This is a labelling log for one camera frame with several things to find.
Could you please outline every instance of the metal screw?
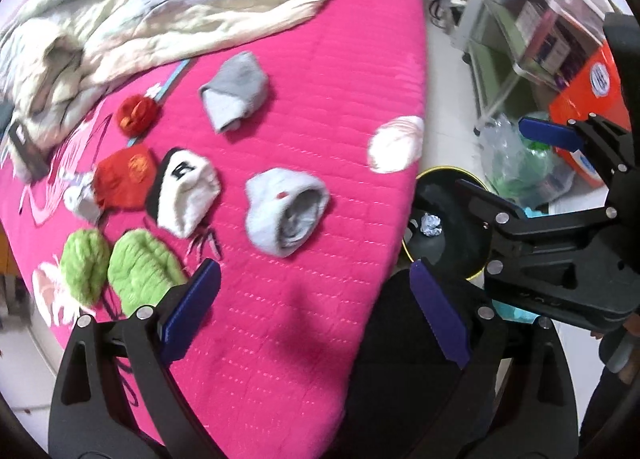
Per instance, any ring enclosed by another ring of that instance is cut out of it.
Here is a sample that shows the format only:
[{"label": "metal screw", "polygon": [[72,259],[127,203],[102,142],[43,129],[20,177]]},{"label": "metal screw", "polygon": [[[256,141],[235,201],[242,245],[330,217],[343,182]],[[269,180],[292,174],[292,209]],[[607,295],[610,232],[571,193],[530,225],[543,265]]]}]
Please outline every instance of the metal screw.
[{"label": "metal screw", "polygon": [[490,307],[484,305],[478,309],[478,316],[483,320],[491,320],[495,316],[495,312]]},{"label": "metal screw", "polygon": [[78,318],[78,327],[87,327],[91,324],[91,317],[87,314],[83,314],[80,318]]},{"label": "metal screw", "polygon": [[498,224],[507,224],[509,221],[509,214],[507,212],[500,212],[495,216],[495,222]]},{"label": "metal screw", "polygon": [[540,316],[538,318],[538,325],[543,329],[551,329],[554,326],[554,323],[551,322],[546,316]]},{"label": "metal screw", "polygon": [[150,305],[144,305],[136,311],[136,316],[140,318],[140,320],[146,320],[153,314],[154,308],[152,308]]},{"label": "metal screw", "polygon": [[486,265],[486,272],[489,275],[499,275],[504,267],[501,261],[491,261]]}]

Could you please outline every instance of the rolled sock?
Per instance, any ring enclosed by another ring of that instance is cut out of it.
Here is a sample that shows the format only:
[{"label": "rolled sock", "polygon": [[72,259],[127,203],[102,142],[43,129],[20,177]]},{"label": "rolled sock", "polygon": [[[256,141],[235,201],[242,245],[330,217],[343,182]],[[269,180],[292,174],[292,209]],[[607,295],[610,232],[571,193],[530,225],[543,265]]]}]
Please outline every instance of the rolled sock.
[{"label": "rolled sock", "polygon": [[217,133],[237,129],[239,120],[256,112],[267,99],[269,79],[251,51],[227,60],[215,77],[200,87],[200,98]]},{"label": "rolled sock", "polygon": [[287,168],[272,168],[246,182],[249,212],[246,232],[254,246],[288,257],[309,238],[329,201],[318,178]]},{"label": "rolled sock", "polygon": [[76,174],[72,178],[73,185],[63,194],[66,209],[76,217],[96,226],[102,215],[102,209],[97,205],[94,197],[92,188],[94,173]]},{"label": "rolled sock", "polygon": [[166,153],[146,196],[146,213],[180,239],[190,237],[220,194],[220,181],[207,158],[176,147]]}]

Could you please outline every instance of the bed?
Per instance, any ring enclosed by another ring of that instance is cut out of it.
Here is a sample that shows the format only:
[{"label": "bed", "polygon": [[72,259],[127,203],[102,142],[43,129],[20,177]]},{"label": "bed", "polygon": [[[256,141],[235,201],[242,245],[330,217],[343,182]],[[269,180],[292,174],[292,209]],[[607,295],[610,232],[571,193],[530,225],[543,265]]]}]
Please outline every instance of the bed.
[{"label": "bed", "polygon": [[[182,73],[144,140],[158,160],[173,147],[206,156],[222,181],[208,217],[222,247],[222,290],[186,358],[171,371],[230,458],[318,457],[340,423],[351,364],[396,262],[417,173],[417,163],[401,172],[372,172],[367,146],[386,122],[424,114],[422,17],[421,0],[330,0],[292,30],[201,56]],[[239,131],[215,135],[197,89],[246,49],[269,75],[271,99]],[[138,76],[96,106],[79,128],[91,135],[78,172],[127,145],[106,119],[124,98],[167,80],[177,65]],[[54,160],[65,150],[68,144]],[[318,176],[332,197],[316,232],[287,259],[260,253],[244,233],[245,182],[275,166]],[[0,220],[30,287],[33,270],[54,262],[69,233],[87,227],[62,203],[53,204],[54,181],[33,186],[18,214],[24,186],[10,163],[0,170]],[[47,209],[54,213],[36,223]],[[149,227],[193,272],[188,241],[158,229],[143,213],[110,214],[103,233],[113,243],[137,227]],[[105,293],[96,318],[111,319],[117,307],[116,297]],[[71,327],[52,331],[64,345]],[[141,429],[157,437],[134,385],[129,401]]]}]

